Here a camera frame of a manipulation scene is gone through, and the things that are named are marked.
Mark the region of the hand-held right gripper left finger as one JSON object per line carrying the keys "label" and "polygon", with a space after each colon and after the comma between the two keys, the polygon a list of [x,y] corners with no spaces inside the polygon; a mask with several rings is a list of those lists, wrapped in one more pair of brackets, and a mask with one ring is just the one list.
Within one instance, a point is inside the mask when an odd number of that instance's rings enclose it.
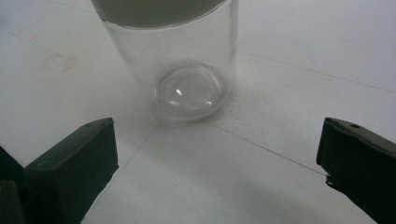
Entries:
{"label": "hand-held right gripper left finger", "polygon": [[79,224],[119,168],[111,118],[89,122],[24,169],[48,224]]}

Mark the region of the white paper sheet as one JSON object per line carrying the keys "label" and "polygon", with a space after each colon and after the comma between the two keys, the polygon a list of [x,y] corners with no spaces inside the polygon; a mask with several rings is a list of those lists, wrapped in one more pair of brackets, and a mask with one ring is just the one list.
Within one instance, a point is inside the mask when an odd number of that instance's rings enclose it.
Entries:
{"label": "white paper sheet", "polygon": [[317,165],[327,117],[396,143],[396,0],[240,0],[236,85],[158,119],[91,0],[0,0],[0,147],[28,164],[113,118],[119,170],[82,224],[375,224]]}

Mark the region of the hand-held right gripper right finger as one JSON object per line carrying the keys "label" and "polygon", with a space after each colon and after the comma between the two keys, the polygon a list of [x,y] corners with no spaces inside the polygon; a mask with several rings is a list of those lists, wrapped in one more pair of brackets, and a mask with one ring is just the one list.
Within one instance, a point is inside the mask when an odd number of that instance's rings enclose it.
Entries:
{"label": "hand-held right gripper right finger", "polygon": [[377,224],[396,224],[396,144],[360,125],[326,118],[317,165],[326,184]]}

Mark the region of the beige round jar lid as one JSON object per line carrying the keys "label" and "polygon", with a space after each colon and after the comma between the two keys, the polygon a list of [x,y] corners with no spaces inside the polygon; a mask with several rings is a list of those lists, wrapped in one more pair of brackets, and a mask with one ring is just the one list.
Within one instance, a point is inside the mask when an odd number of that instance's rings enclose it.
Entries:
{"label": "beige round jar lid", "polygon": [[198,19],[225,0],[91,0],[103,21],[131,28],[162,28]]}

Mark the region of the clear glass jar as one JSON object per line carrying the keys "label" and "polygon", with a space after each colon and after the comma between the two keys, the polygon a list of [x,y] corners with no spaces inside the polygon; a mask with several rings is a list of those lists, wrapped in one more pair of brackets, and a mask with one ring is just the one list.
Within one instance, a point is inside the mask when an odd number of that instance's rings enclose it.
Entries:
{"label": "clear glass jar", "polygon": [[238,0],[162,28],[124,27],[100,18],[141,94],[159,116],[178,120],[212,114],[233,90],[237,19]]}

